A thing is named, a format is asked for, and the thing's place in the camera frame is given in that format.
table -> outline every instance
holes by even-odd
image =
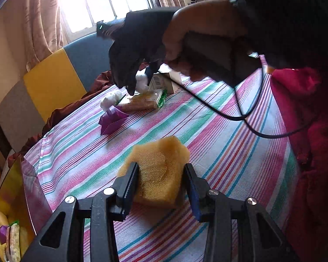
[[[259,74],[238,87],[243,110],[255,99]],[[209,78],[183,83],[195,94],[225,113],[238,115],[233,91]],[[100,136],[100,101],[90,100],[54,127],[25,156],[35,167],[52,210],[68,195],[93,196],[112,185],[131,147],[175,135],[191,152],[190,162],[214,189],[239,200],[254,197],[283,227],[298,179],[288,138],[256,137],[242,122],[214,114],[189,94],[169,95],[159,111],[134,112],[114,134]],[[258,131],[284,133],[269,76],[261,101],[249,117]],[[114,222],[120,261],[201,261],[207,224],[192,216],[188,200],[176,210],[134,204],[124,222]],[[85,222],[84,256],[89,261],[89,221]],[[237,233],[233,234],[233,244]]]

white object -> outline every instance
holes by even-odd
[[[142,71],[137,71],[136,73],[136,87],[135,90],[138,91],[139,93],[146,93],[149,91],[149,86],[148,84],[148,77],[144,73],[146,69],[143,69]]]
[[[116,103],[121,100],[122,97],[123,93],[120,90],[107,93],[105,98],[101,101],[100,107],[104,112],[106,112],[112,105],[116,105]]]
[[[162,74],[165,74],[167,77],[177,81],[179,84],[182,84],[181,74],[177,71],[172,70],[168,65],[162,64],[159,68],[159,71]],[[172,81],[164,78],[160,73],[153,74],[151,82],[149,83],[150,90],[157,89],[166,89],[168,94],[176,93],[179,89],[179,86],[174,84]]]

hand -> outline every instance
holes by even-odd
[[[230,38],[247,33],[237,10],[228,0],[207,0],[178,10],[163,35],[165,63],[174,70],[190,76],[192,81],[200,81],[206,74],[185,60],[177,59],[188,31]]]

red cloth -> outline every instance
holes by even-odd
[[[302,261],[316,261],[328,242],[328,84],[313,69],[275,70],[271,89],[300,166],[286,236]]]

barcode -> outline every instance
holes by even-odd
[[[155,81],[155,83],[156,83],[156,86],[158,86],[159,88],[161,88],[161,81],[159,80],[159,77],[157,77],[157,76],[153,76],[153,79],[154,79],[154,81]]]

